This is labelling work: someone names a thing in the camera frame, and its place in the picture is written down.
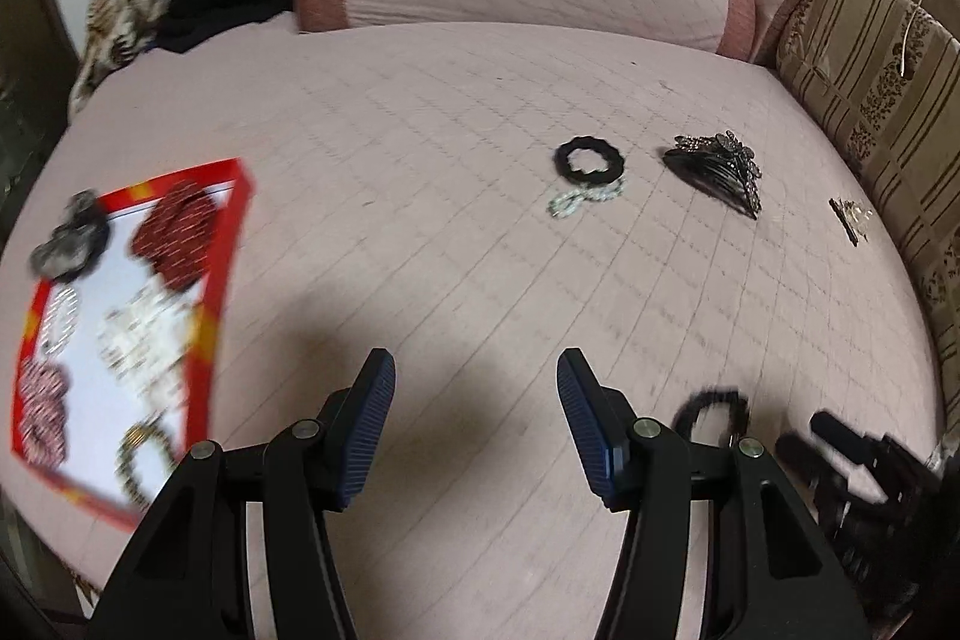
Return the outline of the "white polka dot scrunchie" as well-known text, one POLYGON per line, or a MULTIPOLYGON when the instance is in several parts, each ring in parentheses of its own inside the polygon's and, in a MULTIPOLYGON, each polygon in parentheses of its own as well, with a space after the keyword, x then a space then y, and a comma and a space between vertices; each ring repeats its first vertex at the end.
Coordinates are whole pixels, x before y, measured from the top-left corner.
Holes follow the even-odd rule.
POLYGON ((133 298, 112 308, 98 328, 98 353, 117 385, 164 413, 185 403, 184 360, 192 307, 153 276, 133 298))

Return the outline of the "black butterfly hair claw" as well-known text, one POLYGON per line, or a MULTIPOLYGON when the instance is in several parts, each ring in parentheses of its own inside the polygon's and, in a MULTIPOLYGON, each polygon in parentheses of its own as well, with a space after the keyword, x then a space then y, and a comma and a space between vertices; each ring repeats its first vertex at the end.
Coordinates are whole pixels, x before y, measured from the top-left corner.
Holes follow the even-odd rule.
POLYGON ((661 158, 688 185, 758 220, 761 170, 754 150, 731 130, 708 136, 679 135, 661 158))

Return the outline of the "pink brown knitted scrunchie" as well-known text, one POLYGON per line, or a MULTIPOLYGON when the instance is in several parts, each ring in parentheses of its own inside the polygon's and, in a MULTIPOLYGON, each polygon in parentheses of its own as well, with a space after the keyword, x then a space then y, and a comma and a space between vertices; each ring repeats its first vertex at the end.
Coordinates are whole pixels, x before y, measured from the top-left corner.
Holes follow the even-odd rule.
POLYGON ((29 359, 21 367, 18 431, 26 461, 34 466, 55 470, 67 459, 68 388, 70 377, 57 362, 29 359))

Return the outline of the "grey velvet scrunchie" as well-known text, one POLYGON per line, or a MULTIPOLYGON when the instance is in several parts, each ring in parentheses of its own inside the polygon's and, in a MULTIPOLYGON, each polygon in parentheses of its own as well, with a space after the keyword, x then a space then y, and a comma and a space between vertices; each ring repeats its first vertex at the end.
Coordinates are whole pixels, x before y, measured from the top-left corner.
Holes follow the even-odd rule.
POLYGON ((106 252, 110 224, 98 193, 83 190, 68 200, 64 219, 29 255, 38 280, 68 284, 93 271, 106 252))

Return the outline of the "red jewelry box tray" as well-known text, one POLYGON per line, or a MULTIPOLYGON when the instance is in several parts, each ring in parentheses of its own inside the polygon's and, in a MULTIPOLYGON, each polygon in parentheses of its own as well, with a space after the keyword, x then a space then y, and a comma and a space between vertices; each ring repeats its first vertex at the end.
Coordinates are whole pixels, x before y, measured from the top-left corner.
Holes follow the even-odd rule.
POLYGON ((11 451, 126 530, 208 434, 221 310, 252 191, 238 159, 108 191, 94 205, 103 252, 32 296, 11 451))

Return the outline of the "pink quilted bedspread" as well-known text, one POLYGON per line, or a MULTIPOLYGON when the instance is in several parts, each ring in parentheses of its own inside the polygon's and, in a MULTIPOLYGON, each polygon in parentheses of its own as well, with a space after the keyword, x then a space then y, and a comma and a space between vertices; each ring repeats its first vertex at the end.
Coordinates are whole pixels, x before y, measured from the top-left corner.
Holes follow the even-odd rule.
POLYGON ((623 521, 587 489, 555 388, 565 347, 670 419, 734 386, 773 442, 828 409, 914 453, 937 360, 889 237, 828 205, 859 185, 768 70, 579 29, 288 18, 155 50, 53 151, 2 255, 2 359, 31 248, 67 198, 238 158, 254 195, 218 341, 212 435, 272 437, 387 347, 376 464, 329 525, 364 638, 587 638, 623 521), (755 152, 750 220, 682 181, 679 135, 755 152))

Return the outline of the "red polka dot scrunchie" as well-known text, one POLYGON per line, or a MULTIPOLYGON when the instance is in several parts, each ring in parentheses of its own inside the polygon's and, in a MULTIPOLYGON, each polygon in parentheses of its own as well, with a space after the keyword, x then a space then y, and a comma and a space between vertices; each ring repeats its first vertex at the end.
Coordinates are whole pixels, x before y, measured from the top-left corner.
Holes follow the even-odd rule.
POLYGON ((205 273, 217 213, 202 187, 176 182, 133 234, 130 253, 151 266, 167 291, 187 291, 205 273))

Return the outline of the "clear small hair claw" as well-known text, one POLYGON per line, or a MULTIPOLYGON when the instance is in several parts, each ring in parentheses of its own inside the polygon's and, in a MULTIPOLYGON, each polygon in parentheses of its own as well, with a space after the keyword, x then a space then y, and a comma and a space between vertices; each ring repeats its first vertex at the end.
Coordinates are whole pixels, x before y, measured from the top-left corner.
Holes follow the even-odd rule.
POLYGON ((872 216, 874 216, 872 209, 862 206, 859 202, 853 202, 853 200, 843 200, 841 202, 841 213, 843 213, 846 224, 850 226, 851 232, 861 241, 867 242, 871 237, 871 221, 872 216))

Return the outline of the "beige striped pillow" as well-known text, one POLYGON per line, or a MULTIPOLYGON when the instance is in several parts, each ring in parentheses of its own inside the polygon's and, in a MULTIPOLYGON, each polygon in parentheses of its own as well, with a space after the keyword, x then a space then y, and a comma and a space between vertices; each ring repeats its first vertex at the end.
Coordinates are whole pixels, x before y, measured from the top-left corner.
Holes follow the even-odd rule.
POLYGON ((908 266, 944 359, 958 353, 958 41, 911 0, 802 0, 776 69, 908 266))

